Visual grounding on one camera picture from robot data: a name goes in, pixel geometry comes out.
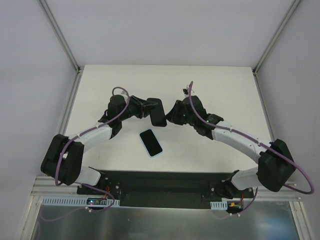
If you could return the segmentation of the black phone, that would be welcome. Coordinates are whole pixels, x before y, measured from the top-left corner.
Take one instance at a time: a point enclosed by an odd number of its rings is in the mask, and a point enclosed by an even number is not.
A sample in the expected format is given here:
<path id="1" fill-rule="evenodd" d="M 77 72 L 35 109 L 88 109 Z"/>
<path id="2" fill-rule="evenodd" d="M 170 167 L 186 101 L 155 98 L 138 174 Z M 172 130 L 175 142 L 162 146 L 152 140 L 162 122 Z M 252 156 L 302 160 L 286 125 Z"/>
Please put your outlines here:
<path id="1" fill-rule="evenodd" d="M 154 127 L 166 127 L 167 119 L 163 107 L 163 103 L 159 98 L 148 98 L 147 101 L 153 103 L 150 110 L 150 120 Z"/>

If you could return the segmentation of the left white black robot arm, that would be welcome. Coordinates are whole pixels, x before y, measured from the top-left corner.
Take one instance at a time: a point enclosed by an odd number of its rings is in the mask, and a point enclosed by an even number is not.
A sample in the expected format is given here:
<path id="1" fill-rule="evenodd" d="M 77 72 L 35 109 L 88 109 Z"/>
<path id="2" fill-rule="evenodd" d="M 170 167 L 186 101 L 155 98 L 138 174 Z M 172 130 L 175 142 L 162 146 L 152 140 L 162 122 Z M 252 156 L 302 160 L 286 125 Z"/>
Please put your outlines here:
<path id="1" fill-rule="evenodd" d="M 114 138 L 122 129 L 122 121 L 133 116 L 146 118 L 159 106 L 158 98 L 144 100 L 134 95 L 113 95 L 107 110 L 95 125 L 74 136 L 57 134 L 53 137 L 40 166 L 41 172 L 54 178 L 58 186 L 78 183 L 88 185 L 96 195 L 102 194 L 106 183 L 98 170 L 83 166 L 84 153 Z"/>

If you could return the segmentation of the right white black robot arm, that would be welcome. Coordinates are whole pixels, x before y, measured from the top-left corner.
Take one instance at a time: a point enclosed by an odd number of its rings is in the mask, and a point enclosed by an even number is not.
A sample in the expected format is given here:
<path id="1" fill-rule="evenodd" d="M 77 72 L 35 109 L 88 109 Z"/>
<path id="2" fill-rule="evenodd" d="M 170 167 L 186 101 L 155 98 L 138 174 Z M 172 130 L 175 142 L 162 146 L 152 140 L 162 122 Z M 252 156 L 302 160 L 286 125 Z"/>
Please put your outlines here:
<path id="1" fill-rule="evenodd" d="M 224 143 L 257 164 L 251 169 L 235 170 L 225 181 L 218 184 L 215 190 L 222 197 L 231 199 L 245 189 L 260 186 L 278 192 L 296 170 L 278 156 L 281 154 L 292 159 L 284 141 L 277 139 L 271 142 L 259 140 L 246 133 L 240 134 L 222 117 L 208 113 L 197 96 L 177 100 L 166 119 L 176 125 L 190 125 L 199 135 Z"/>

